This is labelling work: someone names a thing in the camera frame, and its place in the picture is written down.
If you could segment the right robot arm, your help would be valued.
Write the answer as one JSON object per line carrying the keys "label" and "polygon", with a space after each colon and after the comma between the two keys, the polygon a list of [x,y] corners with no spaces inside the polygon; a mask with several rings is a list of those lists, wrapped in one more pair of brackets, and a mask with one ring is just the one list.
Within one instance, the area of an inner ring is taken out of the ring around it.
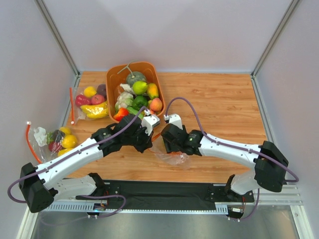
{"label": "right robot arm", "polygon": [[168,153],[213,156],[233,161],[250,168],[249,172],[231,176],[227,182],[230,193],[243,195],[263,188],[279,193],[282,190],[288,160],[270,141],[262,145],[223,140],[200,130],[187,132],[185,127],[169,123],[161,132]]}

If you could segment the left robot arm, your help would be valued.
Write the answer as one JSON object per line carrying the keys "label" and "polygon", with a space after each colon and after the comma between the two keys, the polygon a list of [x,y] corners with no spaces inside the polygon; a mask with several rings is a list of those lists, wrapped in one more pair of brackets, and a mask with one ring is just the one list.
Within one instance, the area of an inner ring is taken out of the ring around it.
{"label": "left robot arm", "polygon": [[64,197],[91,196],[101,184],[97,174],[72,181],[65,177],[123,146],[133,146],[136,151],[144,152],[152,146],[154,127],[159,123],[156,116],[140,119],[129,114],[119,123],[98,129],[79,146],[56,159],[37,166],[24,165],[18,186],[30,211],[38,213]]}

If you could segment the clear zip bag orange seal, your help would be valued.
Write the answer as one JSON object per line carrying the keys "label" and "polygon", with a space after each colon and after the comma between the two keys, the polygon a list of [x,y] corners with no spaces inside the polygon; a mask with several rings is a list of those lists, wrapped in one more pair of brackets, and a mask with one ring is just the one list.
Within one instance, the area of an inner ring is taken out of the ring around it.
{"label": "clear zip bag orange seal", "polygon": [[152,147],[148,150],[153,153],[157,159],[171,166],[182,168],[183,170],[190,168],[191,160],[187,154],[182,152],[166,152],[164,140],[160,133],[152,137],[152,144]]}

